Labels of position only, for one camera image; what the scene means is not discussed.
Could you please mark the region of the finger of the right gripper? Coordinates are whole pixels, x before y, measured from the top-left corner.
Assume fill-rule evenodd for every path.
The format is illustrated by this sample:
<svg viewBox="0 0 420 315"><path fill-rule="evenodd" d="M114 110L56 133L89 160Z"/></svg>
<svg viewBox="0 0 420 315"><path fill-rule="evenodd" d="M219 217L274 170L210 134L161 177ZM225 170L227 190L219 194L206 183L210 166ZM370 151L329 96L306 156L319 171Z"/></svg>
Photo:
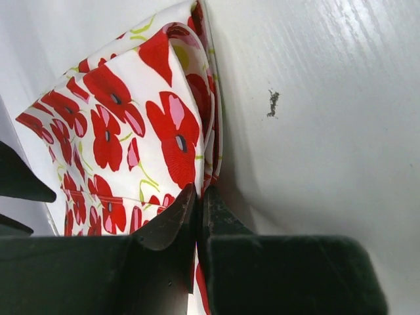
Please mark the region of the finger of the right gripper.
<svg viewBox="0 0 420 315"><path fill-rule="evenodd" d="M10 217L0 214L0 236L31 236L33 230Z"/></svg>
<svg viewBox="0 0 420 315"><path fill-rule="evenodd" d="M1 142L1 196L42 202L56 200L56 193L4 142Z"/></svg>

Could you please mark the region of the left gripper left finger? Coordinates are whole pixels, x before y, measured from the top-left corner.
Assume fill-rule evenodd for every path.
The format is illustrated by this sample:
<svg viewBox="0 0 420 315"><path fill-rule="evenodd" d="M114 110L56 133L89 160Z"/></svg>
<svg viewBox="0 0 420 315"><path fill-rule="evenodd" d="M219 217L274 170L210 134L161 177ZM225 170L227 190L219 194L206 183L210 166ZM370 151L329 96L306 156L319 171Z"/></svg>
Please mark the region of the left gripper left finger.
<svg viewBox="0 0 420 315"><path fill-rule="evenodd" d="M196 189L127 236L1 236L2 314L186 314Z"/></svg>

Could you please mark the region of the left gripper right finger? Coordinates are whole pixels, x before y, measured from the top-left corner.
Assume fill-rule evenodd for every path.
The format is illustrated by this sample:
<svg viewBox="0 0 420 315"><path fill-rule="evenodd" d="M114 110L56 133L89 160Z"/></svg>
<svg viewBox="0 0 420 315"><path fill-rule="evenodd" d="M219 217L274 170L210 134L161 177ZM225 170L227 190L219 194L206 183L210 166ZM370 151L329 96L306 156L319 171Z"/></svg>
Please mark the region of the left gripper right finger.
<svg viewBox="0 0 420 315"><path fill-rule="evenodd" d="M262 236L209 187L199 232L209 314L387 314L368 252L344 236Z"/></svg>

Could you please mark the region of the red poppy print skirt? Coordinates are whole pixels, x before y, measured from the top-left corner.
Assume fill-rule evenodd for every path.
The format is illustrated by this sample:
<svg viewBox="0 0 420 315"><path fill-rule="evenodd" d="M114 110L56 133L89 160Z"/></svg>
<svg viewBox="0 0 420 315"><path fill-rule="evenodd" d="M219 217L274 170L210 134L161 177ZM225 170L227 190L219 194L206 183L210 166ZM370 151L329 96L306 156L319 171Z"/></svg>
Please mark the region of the red poppy print skirt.
<svg viewBox="0 0 420 315"><path fill-rule="evenodd" d="M70 68L16 118L45 144L67 238L123 236L219 177L221 94L205 5L185 1Z"/></svg>

